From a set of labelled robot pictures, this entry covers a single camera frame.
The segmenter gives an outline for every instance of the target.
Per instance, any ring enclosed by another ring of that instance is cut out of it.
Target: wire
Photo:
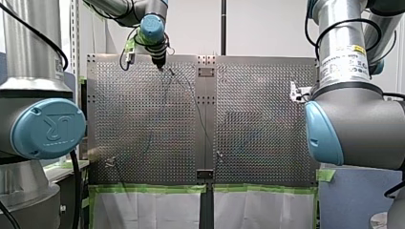
[[[392,194],[403,187],[405,187],[405,181],[400,182],[399,184],[397,184],[396,186],[385,192],[384,197],[395,198],[394,196],[392,196]]]
[[[47,43],[59,56],[63,58],[64,66],[63,66],[63,71],[68,69],[69,67],[69,60],[66,54],[46,35],[44,35],[42,32],[38,31],[36,28],[32,27],[30,24],[22,20],[20,17],[18,17],[14,12],[9,10],[3,3],[0,3],[0,8],[6,12],[8,15],[10,15],[12,18],[17,20],[19,23],[21,23],[23,26],[25,26],[27,29],[29,29],[32,33],[34,33],[36,36],[41,38],[45,43]]]
[[[394,49],[395,44],[396,44],[396,31],[394,32],[394,42],[392,44],[392,46],[390,47],[390,49],[387,51],[387,53],[385,53],[383,56],[381,56],[380,58],[378,58],[377,60],[375,60],[373,63],[369,64],[370,66],[376,65],[378,64],[378,62],[380,62],[381,60],[383,60],[385,57],[387,57],[387,55],[389,55],[391,53],[391,51]]]
[[[355,18],[355,19],[348,19],[348,20],[343,20],[340,22],[336,22],[334,24],[332,24],[331,26],[327,27],[324,31],[322,31],[322,33],[319,35],[318,39],[316,40],[316,44],[315,44],[315,54],[316,54],[316,58],[319,59],[319,48],[320,48],[320,44],[322,42],[322,39],[325,37],[326,34],[328,34],[328,32],[330,32],[331,30],[335,29],[337,26],[344,24],[344,23],[349,23],[349,22],[363,22],[363,23],[367,23],[371,26],[373,26],[375,28],[375,30],[377,31],[378,37],[377,40],[375,41],[375,43],[370,46],[369,48],[366,49],[366,51],[370,51],[372,49],[374,49],[379,42],[381,41],[382,38],[382,30],[381,28],[379,28],[379,26],[374,22],[371,21],[369,19],[365,19],[365,18]]]
[[[397,94],[397,93],[383,93],[383,96],[389,96],[389,97],[398,97],[402,98],[405,100],[405,94]]]
[[[6,206],[1,201],[0,201],[0,210],[3,212],[3,215],[6,216],[6,218],[9,220],[10,224],[12,225],[12,228],[14,228],[14,229],[21,228],[20,225],[18,224],[18,221],[9,212],[9,210],[6,208]]]
[[[75,151],[71,151],[70,155],[72,165],[74,167],[74,176],[75,176],[75,212],[74,212],[74,223],[72,228],[77,229],[81,211],[81,175]]]
[[[307,40],[310,42],[310,44],[312,46],[315,46],[316,44],[315,44],[315,42],[313,42],[312,39],[310,39],[309,31],[308,31],[309,14],[310,14],[310,9],[312,8],[312,4],[313,4],[313,1],[308,0],[307,15],[305,17],[305,37],[307,38]]]

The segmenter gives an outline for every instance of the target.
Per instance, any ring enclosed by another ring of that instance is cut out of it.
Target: blue joint cap
[[[336,131],[317,102],[306,104],[307,141],[310,155],[319,162],[343,165],[344,156]]]
[[[84,137],[86,120],[70,100],[41,100],[21,113],[11,130],[11,146],[28,159],[65,156]]]
[[[375,67],[374,72],[371,74],[372,75],[381,74],[384,71],[384,65],[385,65],[385,61],[382,59],[380,62],[378,62],[377,66]]]
[[[160,17],[148,14],[140,21],[140,32],[148,42],[159,42],[164,37],[164,25]]]

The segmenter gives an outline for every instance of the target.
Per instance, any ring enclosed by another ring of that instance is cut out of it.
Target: bolt
[[[65,205],[60,205],[59,212],[60,212],[60,215],[65,214],[66,213],[66,206]]]

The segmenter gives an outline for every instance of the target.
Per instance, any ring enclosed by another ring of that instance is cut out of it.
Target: metal pole
[[[221,15],[221,55],[226,55],[226,0],[222,0]]]

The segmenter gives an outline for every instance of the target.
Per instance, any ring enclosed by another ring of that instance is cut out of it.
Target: warning label
[[[321,83],[330,80],[369,78],[369,66],[365,54],[357,51],[338,52],[324,59],[320,68]]]

